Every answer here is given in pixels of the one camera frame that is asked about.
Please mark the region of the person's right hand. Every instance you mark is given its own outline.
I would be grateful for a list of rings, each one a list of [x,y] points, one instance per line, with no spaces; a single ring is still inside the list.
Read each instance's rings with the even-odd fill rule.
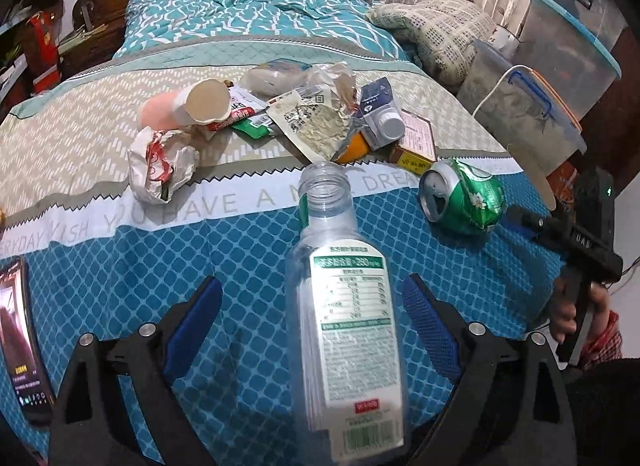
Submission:
[[[553,281],[553,295],[549,308],[550,334],[557,343],[562,343],[566,336],[577,330],[576,305],[568,299],[567,284],[564,278],[557,277]],[[593,318],[586,342],[596,341],[608,327],[610,318],[610,295],[601,284],[591,283],[590,301],[593,304]]]

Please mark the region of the red patterned sleeve forearm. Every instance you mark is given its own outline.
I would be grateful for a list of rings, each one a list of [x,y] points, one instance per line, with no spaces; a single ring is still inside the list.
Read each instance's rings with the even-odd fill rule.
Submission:
[[[620,360],[623,357],[622,345],[620,316],[611,311],[608,313],[608,325],[603,333],[593,342],[586,343],[582,349],[578,368],[587,371],[601,363]]]

